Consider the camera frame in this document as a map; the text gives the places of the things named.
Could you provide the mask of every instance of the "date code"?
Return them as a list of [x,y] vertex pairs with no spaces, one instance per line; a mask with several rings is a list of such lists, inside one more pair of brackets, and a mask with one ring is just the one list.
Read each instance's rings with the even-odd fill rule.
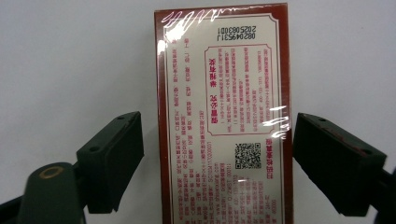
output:
[[218,28],[218,41],[255,38],[256,26],[231,26]]

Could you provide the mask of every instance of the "white surface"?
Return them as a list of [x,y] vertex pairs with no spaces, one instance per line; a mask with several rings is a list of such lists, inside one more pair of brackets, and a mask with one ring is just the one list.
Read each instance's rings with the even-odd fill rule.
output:
[[[0,2],[0,203],[27,176],[75,152],[114,117],[140,110],[146,157],[111,215],[88,223],[161,223],[153,12],[274,1]],[[396,166],[396,2],[289,1],[291,102],[388,154]],[[295,223],[343,217],[294,165]]]

